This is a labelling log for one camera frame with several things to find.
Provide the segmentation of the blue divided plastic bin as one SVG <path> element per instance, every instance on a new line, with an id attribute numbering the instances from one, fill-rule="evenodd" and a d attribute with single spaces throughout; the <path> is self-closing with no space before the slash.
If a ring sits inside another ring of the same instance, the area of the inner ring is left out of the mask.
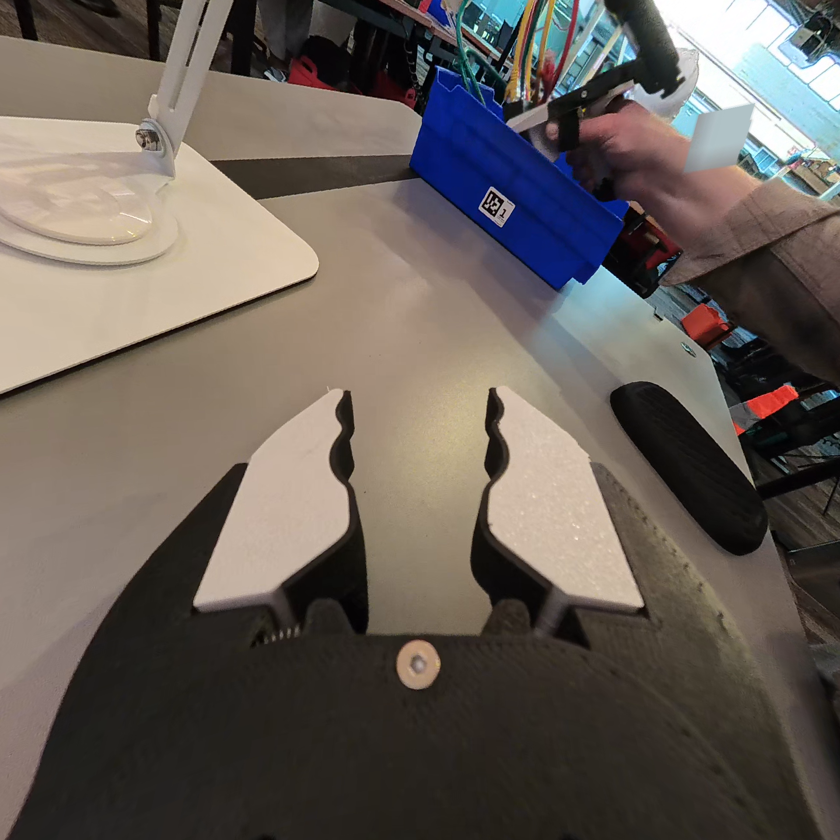
<path id="1" fill-rule="evenodd" d="M 600 202 L 503 121 L 493 91 L 483 101 L 441 66 L 410 161 L 454 204 L 552 289 L 591 279 L 623 230 L 627 204 Z"/>

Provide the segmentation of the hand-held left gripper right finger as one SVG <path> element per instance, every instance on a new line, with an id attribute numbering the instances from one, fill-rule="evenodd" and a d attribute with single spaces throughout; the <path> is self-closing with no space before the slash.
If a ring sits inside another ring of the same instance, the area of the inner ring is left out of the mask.
<path id="1" fill-rule="evenodd" d="M 510 387 L 489 389 L 469 564 L 493 608 L 516 602 L 535 637 L 583 637 L 577 614 L 645 620 L 646 603 L 575 438 Z"/>

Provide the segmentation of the person's right forearm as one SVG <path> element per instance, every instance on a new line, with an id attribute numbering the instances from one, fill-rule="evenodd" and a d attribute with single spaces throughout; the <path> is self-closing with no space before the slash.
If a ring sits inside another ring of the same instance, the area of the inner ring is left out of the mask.
<path id="1" fill-rule="evenodd" d="M 663 281 L 688 284 L 787 361 L 839 385 L 839 209 L 762 182 L 686 247 Z"/>

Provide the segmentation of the person's right hand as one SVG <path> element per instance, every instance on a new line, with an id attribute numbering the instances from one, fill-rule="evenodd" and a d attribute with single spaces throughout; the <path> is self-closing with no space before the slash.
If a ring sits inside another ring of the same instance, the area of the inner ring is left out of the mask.
<path id="1" fill-rule="evenodd" d="M 617 198 L 637 203 L 683 246 L 760 186 L 737 166 L 687 172 L 687 137 L 632 100 L 615 98 L 602 115 L 584 120 L 579 140 L 565 154 L 578 183 L 593 193 L 612 181 Z"/>

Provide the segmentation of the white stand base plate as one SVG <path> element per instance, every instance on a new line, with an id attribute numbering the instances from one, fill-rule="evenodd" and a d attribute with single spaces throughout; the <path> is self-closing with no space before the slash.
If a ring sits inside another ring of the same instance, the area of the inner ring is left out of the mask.
<path id="1" fill-rule="evenodd" d="M 184 142 L 231 6 L 182 4 L 137 127 L 2 117 L 2 394 L 316 275 L 312 247 Z"/>

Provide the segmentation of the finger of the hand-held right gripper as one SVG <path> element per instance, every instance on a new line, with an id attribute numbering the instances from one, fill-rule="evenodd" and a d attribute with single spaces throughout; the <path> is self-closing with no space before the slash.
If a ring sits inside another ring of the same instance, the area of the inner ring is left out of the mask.
<path id="1" fill-rule="evenodd" d="M 579 116 L 582 111 L 595 113 L 611 100 L 631 90 L 635 84 L 633 79 L 603 80 L 597 77 L 561 97 L 511 116 L 506 119 L 506 125 L 517 133 L 522 133 L 546 123 L 560 123 L 569 115 Z"/>

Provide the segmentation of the black mesh pad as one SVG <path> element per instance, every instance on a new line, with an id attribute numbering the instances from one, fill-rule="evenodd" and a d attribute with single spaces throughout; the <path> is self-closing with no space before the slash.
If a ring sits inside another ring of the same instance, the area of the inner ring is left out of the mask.
<path id="1" fill-rule="evenodd" d="M 744 556 L 762 544 L 767 511 L 751 480 L 695 417 L 649 381 L 610 394 L 617 422 L 697 526 L 719 547 Z"/>

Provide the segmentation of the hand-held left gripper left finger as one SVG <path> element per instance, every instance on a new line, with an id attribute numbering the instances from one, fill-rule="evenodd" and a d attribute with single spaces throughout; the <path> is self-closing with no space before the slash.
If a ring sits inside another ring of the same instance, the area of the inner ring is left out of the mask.
<path id="1" fill-rule="evenodd" d="M 367 629 L 353 433 L 351 392 L 333 389 L 257 448 L 198 585 L 198 612 L 264 606 L 280 628 L 293 628 L 310 604 L 329 599 L 353 630 Z"/>

